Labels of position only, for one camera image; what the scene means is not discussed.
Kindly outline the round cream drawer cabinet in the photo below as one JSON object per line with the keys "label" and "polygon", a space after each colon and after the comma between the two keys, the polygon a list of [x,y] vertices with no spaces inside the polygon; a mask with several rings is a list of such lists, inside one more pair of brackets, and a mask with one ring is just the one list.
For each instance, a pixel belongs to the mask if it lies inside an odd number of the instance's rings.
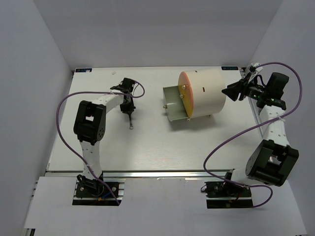
{"label": "round cream drawer cabinet", "polygon": [[188,118],[219,113],[225,104],[225,81],[219,68],[183,71],[178,89]]}

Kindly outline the small silver wrench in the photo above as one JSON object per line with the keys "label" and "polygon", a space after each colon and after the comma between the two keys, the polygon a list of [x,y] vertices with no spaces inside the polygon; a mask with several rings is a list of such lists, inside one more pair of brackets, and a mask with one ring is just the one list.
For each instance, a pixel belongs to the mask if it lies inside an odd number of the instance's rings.
{"label": "small silver wrench", "polygon": [[131,113],[128,114],[128,118],[129,118],[129,129],[133,130],[133,123],[132,123]]}

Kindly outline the grey green bottom drawer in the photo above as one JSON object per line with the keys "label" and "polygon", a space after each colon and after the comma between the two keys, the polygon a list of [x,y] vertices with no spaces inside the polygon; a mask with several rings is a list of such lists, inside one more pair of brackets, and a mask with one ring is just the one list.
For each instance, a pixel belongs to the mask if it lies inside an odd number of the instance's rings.
{"label": "grey green bottom drawer", "polygon": [[184,119],[190,121],[177,86],[163,87],[163,107],[170,122]]}

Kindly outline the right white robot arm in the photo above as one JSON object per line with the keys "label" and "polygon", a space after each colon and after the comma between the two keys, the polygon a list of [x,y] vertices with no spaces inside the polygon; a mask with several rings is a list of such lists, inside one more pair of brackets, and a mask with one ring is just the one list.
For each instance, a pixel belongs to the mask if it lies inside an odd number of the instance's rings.
{"label": "right white robot arm", "polygon": [[223,192],[228,196],[239,192],[239,183],[282,186],[299,157],[298,150],[292,148],[287,140],[282,118],[286,103],[281,97],[289,77],[274,72],[266,85],[259,85],[257,79],[260,77],[250,72],[222,90],[233,101],[242,101],[245,97],[256,100],[259,119],[266,122],[262,141],[250,156],[246,167],[233,170],[231,179],[223,182]]}

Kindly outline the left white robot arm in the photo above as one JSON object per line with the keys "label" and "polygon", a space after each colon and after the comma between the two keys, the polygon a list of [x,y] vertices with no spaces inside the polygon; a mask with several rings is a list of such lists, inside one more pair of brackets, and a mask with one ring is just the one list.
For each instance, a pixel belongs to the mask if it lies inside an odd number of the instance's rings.
{"label": "left white robot arm", "polygon": [[110,88],[122,94],[110,93],[93,101],[83,100],[79,104],[74,133],[77,135],[83,158],[86,161],[82,176],[91,180],[87,185],[87,190],[93,196],[101,195],[104,190],[104,184],[97,179],[102,179],[99,146],[105,134],[106,115],[119,106],[121,112],[128,115],[129,128],[133,129],[131,114],[134,112],[135,106],[131,96],[135,84],[134,80],[124,78],[120,84]]}

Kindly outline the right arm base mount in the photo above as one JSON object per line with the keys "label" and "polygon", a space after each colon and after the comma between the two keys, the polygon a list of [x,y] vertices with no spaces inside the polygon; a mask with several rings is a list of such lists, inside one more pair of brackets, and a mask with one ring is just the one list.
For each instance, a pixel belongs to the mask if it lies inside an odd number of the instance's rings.
{"label": "right arm base mount", "polygon": [[251,191],[229,182],[205,182],[200,192],[206,194],[207,209],[253,207]]}

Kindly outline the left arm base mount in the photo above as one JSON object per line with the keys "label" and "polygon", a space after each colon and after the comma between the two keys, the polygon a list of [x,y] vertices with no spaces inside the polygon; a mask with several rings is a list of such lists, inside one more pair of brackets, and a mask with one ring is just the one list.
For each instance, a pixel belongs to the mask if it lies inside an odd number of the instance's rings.
{"label": "left arm base mount", "polygon": [[117,207],[123,199],[125,183],[120,180],[109,180],[106,181],[106,184],[110,187],[119,203],[117,203],[106,186],[98,183],[98,189],[93,189],[77,180],[72,205]]}

